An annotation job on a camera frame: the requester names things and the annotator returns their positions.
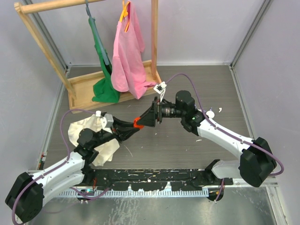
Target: wooden clothing rack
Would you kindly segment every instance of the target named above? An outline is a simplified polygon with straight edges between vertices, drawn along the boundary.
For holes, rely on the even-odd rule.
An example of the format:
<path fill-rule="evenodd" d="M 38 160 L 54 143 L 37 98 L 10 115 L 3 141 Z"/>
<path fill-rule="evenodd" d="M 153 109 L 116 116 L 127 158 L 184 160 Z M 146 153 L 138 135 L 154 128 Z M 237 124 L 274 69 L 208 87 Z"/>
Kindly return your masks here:
<path fill-rule="evenodd" d="M 103 0 L 89 0 L 89 3 L 103 1 Z M 103 72 L 99 71 L 92 74 L 86 74 L 75 78 L 66 78 L 66 72 L 63 71 L 58 61 L 52 54 L 48 47 L 43 35 L 36 27 L 29 14 L 39 13 L 43 11 L 65 8 L 71 6 L 77 6 L 85 4 L 85 0 L 54 0 L 46 1 L 41 3 L 35 3 L 30 5 L 23 5 L 20 2 L 15 3 L 15 10 L 26 25 L 27 29 L 35 39 L 36 43 L 45 54 L 46 58 L 54 68 L 58 77 L 65 85 L 69 95 L 69 106 L 70 109 L 85 109 L 90 110 L 105 105 L 111 105 L 113 103 L 101 103 L 93 102 L 92 97 L 94 96 L 93 85 L 99 80 L 104 78 Z M 149 82 L 161 83 L 160 76 L 157 72 L 157 43 L 158 43 L 158 0 L 151 0 L 151 60 L 143 62 L 146 70 L 147 78 Z M 144 95 L 155 93 L 153 88 L 148 88 Z M 120 94 L 119 102 L 134 99 L 130 92 L 123 92 Z"/>

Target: white cloth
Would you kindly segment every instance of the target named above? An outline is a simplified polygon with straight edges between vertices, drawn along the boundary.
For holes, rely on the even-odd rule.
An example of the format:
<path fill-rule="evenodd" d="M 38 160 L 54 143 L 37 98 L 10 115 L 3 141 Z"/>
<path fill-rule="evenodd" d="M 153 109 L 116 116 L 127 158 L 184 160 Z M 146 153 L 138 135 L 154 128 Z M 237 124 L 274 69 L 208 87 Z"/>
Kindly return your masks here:
<path fill-rule="evenodd" d="M 89 128 L 93 131 L 100 131 L 102 129 L 100 117 L 92 115 L 91 117 L 70 124 L 67 134 L 70 142 L 77 146 L 77 140 L 79 133 L 82 129 Z M 93 161 L 94 166 L 103 166 L 106 161 L 113 159 L 114 152 L 120 147 L 119 142 L 116 139 L 112 139 L 109 142 L 102 144 L 95 148 L 99 152 L 95 160 Z"/>

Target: scratched gray surface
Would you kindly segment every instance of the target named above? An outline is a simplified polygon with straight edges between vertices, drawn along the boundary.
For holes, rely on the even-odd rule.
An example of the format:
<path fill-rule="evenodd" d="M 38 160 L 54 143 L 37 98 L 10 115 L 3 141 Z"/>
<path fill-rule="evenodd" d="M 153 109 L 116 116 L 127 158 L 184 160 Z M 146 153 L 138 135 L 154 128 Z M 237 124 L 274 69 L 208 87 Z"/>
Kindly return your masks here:
<path fill-rule="evenodd" d="M 217 204 L 199 197 L 103 198 L 89 204 L 79 204 L 74 198 L 54 198 L 43 210 L 63 211 L 41 212 L 30 225 L 276 224 L 264 187 L 227 187 Z"/>
<path fill-rule="evenodd" d="M 167 80 L 178 72 L 190 75 L 197 87 L 204 108 L 212 107 L 216 113 L 215 121 L 236 133 L 248 136 L 228 66 L 163 66 L 157 69 L 162 80 Z M 73 68 L 70 77 L 98 70 L 97 67 Z M 169 83 L 165 98 L 174 102 L 175 94 L 179 90 L 188 90 L 195 98 L 192 86 L 185 77 L 177 77 Z M 105 106 L 101 110 L 120 120 L 133 121 L 134 118 L 149 108 L 154 96 L 153 94 L 144 96 L 140 100 L 134 99 Z M 65 91 L 48 149 L 45 168 L 66 156 L 66 147 L 59 132 L 59 122 L 63 113 L 68 109 L 68 94 Z M 71 122 L 88 116 L 90 115 L 85 113 L 67 116 L 63 126 L 65 135 L 67 135 Z M 234 156 L 217 144 L 188 133 L 181 126 L 179 119 L 164 119 L 162 124 L 157 124 L 155 128 L 145 127 L 122 143 L 115 152 L 112 162 L 106 162 L 103 168 L 205 168 L 216 158 L 233 160 Z"/>

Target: wooden post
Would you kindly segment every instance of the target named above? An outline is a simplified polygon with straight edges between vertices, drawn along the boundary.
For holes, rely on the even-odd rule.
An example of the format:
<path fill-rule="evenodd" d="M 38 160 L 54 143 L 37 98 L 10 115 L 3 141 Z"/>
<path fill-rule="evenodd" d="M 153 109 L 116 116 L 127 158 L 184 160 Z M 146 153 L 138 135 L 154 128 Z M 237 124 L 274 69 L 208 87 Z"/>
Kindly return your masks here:
<path fill-rule="evenodd" d="M 59 66 L 58 62 L 56 61 L 56 58 L 53 56 L 51 50 L 49 49 L 47 43 L 45 42 L 42 34 L 39 32 L 31 18 L 24 14 L 21 10 L 21 8 L 24 7 L 20 2 L 15 3 L 15 10 L 17 11 L 18 15 L 22 19 L 23 23 L 31 33 L 32 37 L 35 39 L 36 43 L 42 50 L 42 52 L 45 54 L 46 58 L 54 68 L 55 72 L 57 73 L 58 77 L 61 79 L 63 84 L 65 85 L 68 92 L 73 96 L 74 99 L 76 99 L 75 91 L 71 85 L 71 83 L 67 80 L 65 73 Z"/>
<path fill-rule="evenodd" d="M 103 0 L 89 0 L 89 3 L 103 1 Z M 21 6 L 21 11 L 24 14 L 38 13 L 52 9 L 65 8 L 70 6 L 78 6 L 85 4 L 85 0 L 54 0 L 34 3 L 30 5 Z"/>
<path fill-rule="evenodd" d="M 156 80 L 157 70 L 157 53 L 158 53 L 158 0 L 151 2 L 151 59 L 152 59 L 152 76 Z"/>

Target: pink shirt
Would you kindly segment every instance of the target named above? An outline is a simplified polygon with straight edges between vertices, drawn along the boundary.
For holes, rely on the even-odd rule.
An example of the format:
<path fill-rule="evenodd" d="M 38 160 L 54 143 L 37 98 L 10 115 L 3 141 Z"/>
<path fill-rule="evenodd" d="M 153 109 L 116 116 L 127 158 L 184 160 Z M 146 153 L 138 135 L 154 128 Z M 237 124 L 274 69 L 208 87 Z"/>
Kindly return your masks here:
<path fill-rule="evenodd" d="M 135 7 L 130 2 L 127 7 L 128 16 L 118 22 L 116 38 L 113 44 L 112 85 L 120 92 L 130 91 L 136 98 L 141 98 L 149 86 L 156 82 L 146 81 L 141 52 L 145 49 L 140 24 Z"/>

